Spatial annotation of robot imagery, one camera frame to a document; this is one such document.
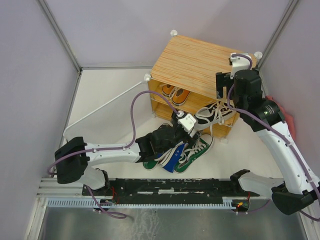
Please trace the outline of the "wooden shoe cabinet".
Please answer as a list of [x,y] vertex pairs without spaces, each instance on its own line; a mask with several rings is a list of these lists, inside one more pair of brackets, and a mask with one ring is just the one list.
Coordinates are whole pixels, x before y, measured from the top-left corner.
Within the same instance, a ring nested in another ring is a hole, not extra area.
[[218,100],[216,73],[232,70],[229,58],[236,49],[179,35],[171,39],[159,56],[148,77],[149,90],[162,93],[164,84],[190,92],[178,110],[195,114],[200,108]]

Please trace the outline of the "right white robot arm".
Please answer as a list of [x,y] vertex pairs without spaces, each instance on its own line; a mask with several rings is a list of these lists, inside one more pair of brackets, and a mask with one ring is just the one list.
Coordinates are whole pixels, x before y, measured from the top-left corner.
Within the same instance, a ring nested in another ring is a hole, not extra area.
[[320,179],[310,169],[290,133],[279,105],[263,97],[262,80],[257,68],[239,70],[235,75],[218,72],[216,96],[227,93],[230,109],[262,140],[283,178],[273,179],[243,169],[234,173],[229,189],[236,196],[256,193],[273,201],[285,215],[301,212],[320,199]]

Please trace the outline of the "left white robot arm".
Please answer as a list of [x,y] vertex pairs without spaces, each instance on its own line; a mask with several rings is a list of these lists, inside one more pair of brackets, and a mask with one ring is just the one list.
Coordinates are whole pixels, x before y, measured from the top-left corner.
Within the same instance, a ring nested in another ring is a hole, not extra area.
[[106,195],[111,189],[106,171],[97,165],[110,163],[148,163],[178,156],[183,147],[196,143],[200,135],[195,130],[187,133],[179,123],[163,124],[153,132],[133,142],[93,144],[78,136],[54,153],[57,182],[61,185],[81,183]]

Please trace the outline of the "black sneaker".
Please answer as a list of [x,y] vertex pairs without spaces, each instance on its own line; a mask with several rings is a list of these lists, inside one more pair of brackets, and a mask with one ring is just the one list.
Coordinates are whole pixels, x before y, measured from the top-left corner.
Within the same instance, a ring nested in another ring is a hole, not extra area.
[[223,125],[235,114],[236,112],[230,109],[227,103],[216,101],[202,107],[194,114],[196,119],[194,126],[197,130],[202,131],[215,124]]

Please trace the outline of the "white cabinet door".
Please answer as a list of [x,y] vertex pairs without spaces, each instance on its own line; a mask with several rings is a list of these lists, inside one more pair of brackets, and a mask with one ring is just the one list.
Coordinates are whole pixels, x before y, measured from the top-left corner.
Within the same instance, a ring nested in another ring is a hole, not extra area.
[[69,142],[83,137],[92,144],[115,144],[133,134],[131,104],[137,94],[147,91],[148,84],[139,82],[96,110],[69,125],[63,133]]

